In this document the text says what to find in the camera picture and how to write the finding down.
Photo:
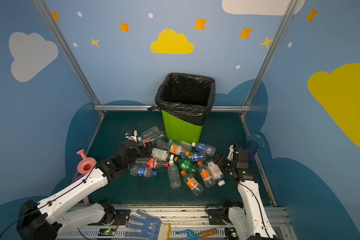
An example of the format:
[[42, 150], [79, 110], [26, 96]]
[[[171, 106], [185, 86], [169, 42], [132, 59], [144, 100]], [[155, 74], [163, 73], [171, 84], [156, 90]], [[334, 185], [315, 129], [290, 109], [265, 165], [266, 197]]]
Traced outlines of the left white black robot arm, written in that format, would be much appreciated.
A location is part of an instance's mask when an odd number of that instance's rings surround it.
[[80, 180], [60, 192], [21, 206], [17, 232], [23, 240], [55, 240], [66, 232], [88, 224], [111, 224], [116, 218], [115, 208], [103, 200], [89, 207], [69, 213], [69, 209], [96, 190], [113, 182], [130, 170], [136, 159], [152, 154], [152, 143], [126, 140], [118, 152], [100, 163]]

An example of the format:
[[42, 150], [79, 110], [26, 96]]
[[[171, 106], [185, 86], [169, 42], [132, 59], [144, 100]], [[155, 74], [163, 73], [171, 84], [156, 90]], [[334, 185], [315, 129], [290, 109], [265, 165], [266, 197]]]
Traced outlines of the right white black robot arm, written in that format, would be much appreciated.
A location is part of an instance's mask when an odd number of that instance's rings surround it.
[[249, 171], [246, 150], [231, 145], [227, 156], [218, 154], [214, 161], [219, 168], [230, 174], [242, 198], [241, 207], [228, 207], [229, 221], [240, 240], [277, 240], [278, 236], [266, 214], [259, 193], [259, 184]]

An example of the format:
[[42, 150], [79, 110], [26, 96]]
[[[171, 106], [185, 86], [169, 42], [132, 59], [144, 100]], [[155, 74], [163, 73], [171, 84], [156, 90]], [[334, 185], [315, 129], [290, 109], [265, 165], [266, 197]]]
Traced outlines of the pink label square bottle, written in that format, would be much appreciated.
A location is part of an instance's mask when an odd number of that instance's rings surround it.
[[215, 183], [219, 186], [222, 187], [223, 185], [226, 184], [225, 180], [224, 180], [224, 174], [221, 171], [221, 169], [219, 168], [218, 165], [216, 165], [213, 160], [210, 160], [208, 162], [206, 162], [207, 167], [215, 181]]

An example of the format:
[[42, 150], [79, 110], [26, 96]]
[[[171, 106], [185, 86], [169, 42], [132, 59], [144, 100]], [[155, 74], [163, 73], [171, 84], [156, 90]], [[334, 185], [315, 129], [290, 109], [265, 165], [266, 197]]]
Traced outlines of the red coca cola bottle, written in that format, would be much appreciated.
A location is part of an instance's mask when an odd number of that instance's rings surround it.
[[169, 163], [155, 158], [140, 158], [135, 161], [135, 166], [147, 167], [151, 169], [159, 169], [162, 167], [168, 167]]

